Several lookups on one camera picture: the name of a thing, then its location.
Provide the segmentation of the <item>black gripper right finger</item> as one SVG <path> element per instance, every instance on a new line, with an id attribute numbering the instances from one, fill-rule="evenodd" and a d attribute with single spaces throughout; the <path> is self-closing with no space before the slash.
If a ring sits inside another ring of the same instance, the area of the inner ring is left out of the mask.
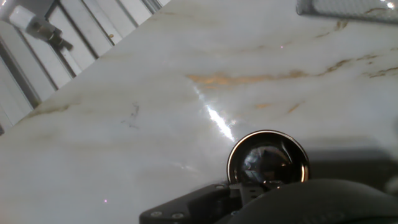
<path id="1" fill-rule="evenodd" d="M 279 189 L 281 186 L 285 185 L 281 180 L 264 180 L 262 182 L 252 180 L 251 184 L 253 185 L 251 189 L 251 200 L 255 200 L 266 192 Z"/>

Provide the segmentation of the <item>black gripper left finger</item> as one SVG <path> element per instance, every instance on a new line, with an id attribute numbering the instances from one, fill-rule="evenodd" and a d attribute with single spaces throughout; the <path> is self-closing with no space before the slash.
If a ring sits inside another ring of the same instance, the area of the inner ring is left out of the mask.
<path id="1" fill-rule="evenodd" d="M 251 201 L 241 184 L 211 184 L 142 212 L 140 224 L 226 223 Z"/>

